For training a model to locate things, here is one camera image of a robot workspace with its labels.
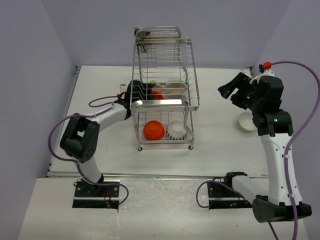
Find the cream flower pattern bowl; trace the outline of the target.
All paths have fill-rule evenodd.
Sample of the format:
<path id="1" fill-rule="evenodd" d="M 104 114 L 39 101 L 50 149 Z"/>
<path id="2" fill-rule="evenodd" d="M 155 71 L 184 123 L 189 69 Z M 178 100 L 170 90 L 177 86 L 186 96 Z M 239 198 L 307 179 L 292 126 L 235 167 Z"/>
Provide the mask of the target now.
<path id="1" fill-rule="evenodd" d="M 239 129 L 245 133 L 252 133 L 257 130 L 257 127 L 253 123 L 253 115 L 250 111 L 244 111 L 238 116 L 237 125 Z"/>

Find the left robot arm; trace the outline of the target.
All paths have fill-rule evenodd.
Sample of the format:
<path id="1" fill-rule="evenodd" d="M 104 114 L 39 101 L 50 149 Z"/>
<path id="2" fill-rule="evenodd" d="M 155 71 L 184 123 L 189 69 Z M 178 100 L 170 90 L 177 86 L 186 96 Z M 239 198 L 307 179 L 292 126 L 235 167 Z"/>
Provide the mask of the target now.
<path id="1" fill-rule="evenodd" d="M 154 86 L 154 83 L 132 80 L 125 92 L 115 96 L 115 101 L 105 103 L 105 109 L 89 115 L 75 113 L 65 118 L 69 122 L 59 146 L 70 157 L 69 161 L 75 163 L 80 176 L 87 183 L 87 192 L 92 196 L 97 197 L 104 190 L 104 177 L 94 159 L 99 133 L 129 119 L 132 115 L 131 103 L 151 97 Z"/>

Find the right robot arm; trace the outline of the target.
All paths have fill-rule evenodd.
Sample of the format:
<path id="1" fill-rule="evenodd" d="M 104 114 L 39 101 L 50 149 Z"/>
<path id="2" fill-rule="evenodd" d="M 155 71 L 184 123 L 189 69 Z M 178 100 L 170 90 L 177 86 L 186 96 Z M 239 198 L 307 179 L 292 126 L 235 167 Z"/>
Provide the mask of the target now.
<path id="1" fill-rule="evenodd" d="M 227 173 L 223 191 L 233 197 L 242 195 L 251 205 L 259 223 L 289 222 L 311 216 L 312 207 L 305 203 L 297 186 L 292 150 L 290 114 L 280 108 L 283 82 L 272 75 L 251 79 L 240 72 L 218 91 L 232 104 L 252 112 L 252 120 L 262 142 L 268 171 L 268 190 L 263 190 L 244 173 Z"/>

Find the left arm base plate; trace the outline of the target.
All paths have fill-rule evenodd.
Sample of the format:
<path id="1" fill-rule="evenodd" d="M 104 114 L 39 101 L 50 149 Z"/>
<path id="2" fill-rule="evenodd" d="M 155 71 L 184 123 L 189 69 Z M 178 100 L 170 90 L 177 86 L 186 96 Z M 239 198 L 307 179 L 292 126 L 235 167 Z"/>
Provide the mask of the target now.
<path id="1" fill-rule="evenodd" d="M 119 209 L 119 186 L 90 185 L 82 180 L 75 187 L 72 208 L 74 209 Z"/>

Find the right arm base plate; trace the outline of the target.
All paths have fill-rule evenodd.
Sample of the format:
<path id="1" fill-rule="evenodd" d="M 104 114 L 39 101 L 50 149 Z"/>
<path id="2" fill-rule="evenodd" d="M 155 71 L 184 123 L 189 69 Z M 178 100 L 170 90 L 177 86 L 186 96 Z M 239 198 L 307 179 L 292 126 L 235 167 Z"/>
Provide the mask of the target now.
<path id="1" fill-rule="evenodd" d="M 207 183 L 209 209 L 251 209 L 252 205 L 239 194 L 226 188 L 231 187 L 229 181 L 224 177 L 215 177 L 212 182 Z"/>

